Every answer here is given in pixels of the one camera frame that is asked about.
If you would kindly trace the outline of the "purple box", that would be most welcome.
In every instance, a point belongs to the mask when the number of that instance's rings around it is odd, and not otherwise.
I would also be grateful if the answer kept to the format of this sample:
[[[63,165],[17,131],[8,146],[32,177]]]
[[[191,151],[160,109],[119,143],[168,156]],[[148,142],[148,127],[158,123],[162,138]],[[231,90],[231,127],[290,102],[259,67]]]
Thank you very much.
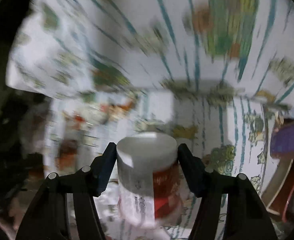
[[[272,134],[270,155],[274,159],[294,159],[294,121]]]

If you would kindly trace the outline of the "white red paper cup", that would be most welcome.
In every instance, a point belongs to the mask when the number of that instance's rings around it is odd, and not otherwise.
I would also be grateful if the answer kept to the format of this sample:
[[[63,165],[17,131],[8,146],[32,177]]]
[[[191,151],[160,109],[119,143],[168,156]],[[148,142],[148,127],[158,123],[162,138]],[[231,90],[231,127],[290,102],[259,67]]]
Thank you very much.
[[[182,212],[177,141],[142,132],[117,144],[120,215],[141,229],[172,223]]]

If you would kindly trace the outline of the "cat-print white cloth cover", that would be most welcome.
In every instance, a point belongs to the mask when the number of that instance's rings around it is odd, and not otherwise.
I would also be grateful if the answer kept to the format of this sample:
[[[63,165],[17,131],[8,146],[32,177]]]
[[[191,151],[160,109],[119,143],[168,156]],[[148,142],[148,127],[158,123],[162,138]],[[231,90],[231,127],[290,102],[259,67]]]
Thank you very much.
[[[65,118],[86,103],[137,99],[84,131],[79,166],[109,142],[164,132],[258,194],[278,108],[294,107],[292,0],[31,0],[9,54],[9,87],[53,99],[44,164],[57,171]]]

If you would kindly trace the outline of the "red orange snack wrapper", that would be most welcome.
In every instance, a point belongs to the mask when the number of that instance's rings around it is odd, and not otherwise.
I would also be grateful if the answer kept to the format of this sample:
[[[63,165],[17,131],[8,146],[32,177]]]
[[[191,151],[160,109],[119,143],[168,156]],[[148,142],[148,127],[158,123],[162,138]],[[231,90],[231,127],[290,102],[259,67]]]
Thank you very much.
[[[66,121],[74,121],[73,127],[77,130],[87,131],[95,126],[111,121],[118,121],[128,116],[136,106],[137,99],[129,99],[125,103],[86,103],[76,107],[72,112],[62,111]]]

